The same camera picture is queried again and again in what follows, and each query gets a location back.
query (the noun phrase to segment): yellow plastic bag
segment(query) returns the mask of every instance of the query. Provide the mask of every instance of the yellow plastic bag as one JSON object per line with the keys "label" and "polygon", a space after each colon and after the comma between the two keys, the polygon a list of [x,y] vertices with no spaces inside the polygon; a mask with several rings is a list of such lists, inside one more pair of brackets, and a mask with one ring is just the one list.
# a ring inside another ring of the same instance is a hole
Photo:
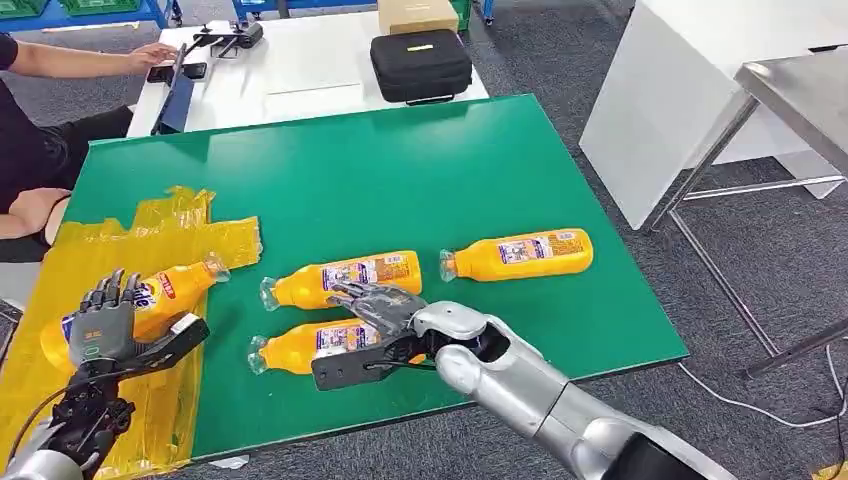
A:
{"label": "yellow plastic bag", "polygon": [[[59,320],[79,308],[83,294],[99,279],[119,267],[140,272],[144,278],[199,261],[210,251],[230,269],[259,261],[262,245],[256,217],[210,224],[214,193],[195,193],[186,187],[173,187],[169,193],[167,198],[141,202],[129,231],[114,218],[96,225],[62,225],[0,371],[0,455],[4,458],[32,409],[69,379],[42,353],[42,329],[51,323],[60,328]],[[204,316],[205,311],[204,298],[194,313]],[[174,368],[121,382],[121,397],[134,402],[136,410],[130,430],[118,438],[97,478],[168,471],[189,460],[202,362],[201,347]],[[38,418],[49,414],[47,407]]]}

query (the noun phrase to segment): black zipper case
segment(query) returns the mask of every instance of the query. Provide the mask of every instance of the black zipper case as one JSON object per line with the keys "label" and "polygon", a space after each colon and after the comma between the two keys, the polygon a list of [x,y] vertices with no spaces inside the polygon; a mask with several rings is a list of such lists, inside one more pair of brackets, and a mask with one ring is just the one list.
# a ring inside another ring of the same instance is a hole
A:
{"label": "black zipper case", "polygon": [[371,64],[387,102],[447,101],[471,84],[471,59],[451,30],[376,37]]}

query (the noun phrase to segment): black shirt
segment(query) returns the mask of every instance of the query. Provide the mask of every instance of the black shirt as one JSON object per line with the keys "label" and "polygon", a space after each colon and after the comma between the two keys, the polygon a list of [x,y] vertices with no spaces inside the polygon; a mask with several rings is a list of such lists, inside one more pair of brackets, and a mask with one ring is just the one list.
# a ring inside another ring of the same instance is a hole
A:
{"label": "black shirt", "polygon": [[[8,70],[18,56],[18,43],[0,33],[0,70]],[[53,187],[54,177],[67,157],[60,137],[32,124],[12,92],[0,79],[0,214],[24,190]]]}

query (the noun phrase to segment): orange bottle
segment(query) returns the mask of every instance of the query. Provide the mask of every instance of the orange bottle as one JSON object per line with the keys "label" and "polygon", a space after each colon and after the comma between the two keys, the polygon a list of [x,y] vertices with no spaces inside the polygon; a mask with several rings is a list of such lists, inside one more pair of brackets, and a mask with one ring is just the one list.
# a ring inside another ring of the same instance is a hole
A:
{"label": "orange bottle", "polygon": [[[297,375],[312,374],[312,360],[353,352],[380,341],[380,332],[359,318],[324,323],[308,323],[275,338],[253,337],[247,363],[259,375],[268,369],[288,370]],[[424,361],[418,355],[411,363]]]}
{"label": "orange bottle", "polygon": [[[210,253],[202,262],[171,267],[141,281],[133,295],[133,337],[143,343],[160,338],[171,328],[169,320],[174,315],[193,309],[209,287],[229,278],[223,261]],[[50,324],[41,332],[44,355],[56,368],[69,372],[73,371],[68,356],[73,320],[74,316],[68,315],[59,325]]]}
{"label": "orange bottle", "polygon": [[478,282],[579,273],[589,268],[594,250],[580,228],[478,240],[465,250],[442,250],[442,280],[469,277]]}
{"label": "orange bottle", "polygon": [[421,293],[421,268],[412,250],[381,253],[323,265],[307,265],[288,277],[265,277],[259,297],[268,311],[280,305],[312,310],[334,307],[327,299],[338,282],[392,284],[410,293]]}

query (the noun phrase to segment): yellow tag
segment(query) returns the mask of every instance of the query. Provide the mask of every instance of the yellow tag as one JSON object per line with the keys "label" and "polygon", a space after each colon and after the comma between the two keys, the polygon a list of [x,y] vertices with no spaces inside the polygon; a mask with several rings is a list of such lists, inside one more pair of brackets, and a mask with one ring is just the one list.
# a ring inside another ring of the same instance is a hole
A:
{"label": "yellow tag", "polygon": [[431,50],[432,48],[433,48],[433,45],[428,43],[427,45],[418,45],[417,47],[407,47],[406,51],[407,52],[417,52],[417,51],[420,51],[420,50]]}

